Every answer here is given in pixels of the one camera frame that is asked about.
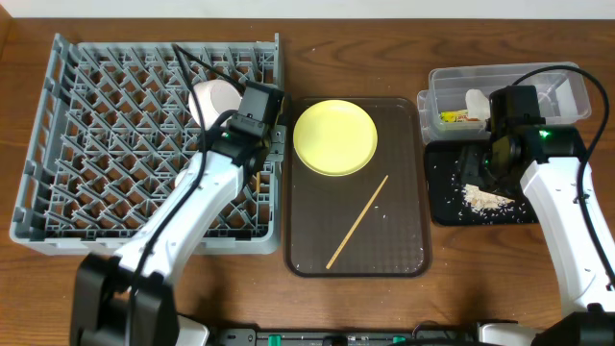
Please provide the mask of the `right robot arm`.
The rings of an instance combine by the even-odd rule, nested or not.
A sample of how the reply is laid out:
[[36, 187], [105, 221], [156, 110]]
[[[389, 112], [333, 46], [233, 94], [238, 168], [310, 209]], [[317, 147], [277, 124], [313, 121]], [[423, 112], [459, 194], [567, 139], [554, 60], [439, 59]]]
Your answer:
[[479, 328], [486, 345], [611, 345], [614, 240], [593, 187], [578, 131], [521, 126], [491, 142], [467, 141], [457, 163], [463, 184], [527, 199], [556, 272], [562, 319], [545, 331], [515, 323]]

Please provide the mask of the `pile of rice scraps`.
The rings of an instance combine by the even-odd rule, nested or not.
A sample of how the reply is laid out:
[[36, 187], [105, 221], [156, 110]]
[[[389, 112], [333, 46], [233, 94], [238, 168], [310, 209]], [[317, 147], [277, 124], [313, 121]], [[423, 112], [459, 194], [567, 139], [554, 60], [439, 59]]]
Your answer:
[[460, 185], [455, 172], [444, 164], [431, 165], [427, 172], [432, 221], [441, 226], [474, 226], [535, 223], [523, 200], [511, 200]]

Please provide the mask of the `white bowl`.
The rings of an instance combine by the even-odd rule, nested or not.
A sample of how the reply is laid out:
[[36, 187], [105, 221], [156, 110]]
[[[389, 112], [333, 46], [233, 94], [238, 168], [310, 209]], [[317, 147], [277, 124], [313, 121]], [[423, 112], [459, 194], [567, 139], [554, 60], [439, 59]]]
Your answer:
[[224, 80], [201, 82], [194, 85], [193, 89], [207, 130], [224, 111], [237, 111], [242, 100], [235, 87]]

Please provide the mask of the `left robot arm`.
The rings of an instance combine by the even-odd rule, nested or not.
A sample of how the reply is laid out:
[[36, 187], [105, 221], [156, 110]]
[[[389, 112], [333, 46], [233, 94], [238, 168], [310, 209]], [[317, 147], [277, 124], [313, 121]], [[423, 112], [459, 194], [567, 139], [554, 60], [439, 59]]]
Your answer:
[[128, 243], [88, 255], [76, 277], [72, 345], [204, 345], [209, 329], [179, 315], [173, 286], [209, 226], [255, 169], [216, 149], [193, 157], [178, 187]]

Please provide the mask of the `white tissue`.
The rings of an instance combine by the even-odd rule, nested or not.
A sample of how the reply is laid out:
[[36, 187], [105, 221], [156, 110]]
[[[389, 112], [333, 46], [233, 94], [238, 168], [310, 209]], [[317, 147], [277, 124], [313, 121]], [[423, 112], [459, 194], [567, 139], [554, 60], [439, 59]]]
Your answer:
[[490, 118], [488, 98], [479, 89], [469, 89], [465, 95], [468, 118], [472, 121], [483, 121]]

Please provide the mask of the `yellow green snack wrapper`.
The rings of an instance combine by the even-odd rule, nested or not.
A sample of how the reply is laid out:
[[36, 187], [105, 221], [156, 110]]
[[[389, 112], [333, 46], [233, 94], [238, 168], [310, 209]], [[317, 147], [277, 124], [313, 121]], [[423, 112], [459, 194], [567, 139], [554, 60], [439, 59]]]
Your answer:
[[466, 122], [469, 120], [468, 111], [443, 111], [440, 113], [440, 119], [445, 123]]

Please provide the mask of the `yellow round plate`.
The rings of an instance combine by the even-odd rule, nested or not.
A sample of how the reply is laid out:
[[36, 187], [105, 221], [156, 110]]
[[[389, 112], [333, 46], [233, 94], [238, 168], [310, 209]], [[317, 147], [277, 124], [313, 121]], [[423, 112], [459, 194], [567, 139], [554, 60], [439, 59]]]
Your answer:
[[295, 123], [292, 139], [300, 161], [329, 177], [358, 172], [375, 155], [379, 140], [369, 113], [343, 100], [309, 106]]

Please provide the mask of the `light green cup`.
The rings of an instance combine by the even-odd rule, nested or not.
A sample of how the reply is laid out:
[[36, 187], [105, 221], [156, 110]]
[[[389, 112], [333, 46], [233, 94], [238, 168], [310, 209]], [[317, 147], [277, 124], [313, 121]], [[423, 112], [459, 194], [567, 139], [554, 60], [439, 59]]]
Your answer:
[[182, 170], [178, 173], [178, 175], [176, 176], [174, 180], [174, 188], [177, 188], [180, 185], [182, 179], [184, 178], [185, 172], [186, 172], [185, 170]]

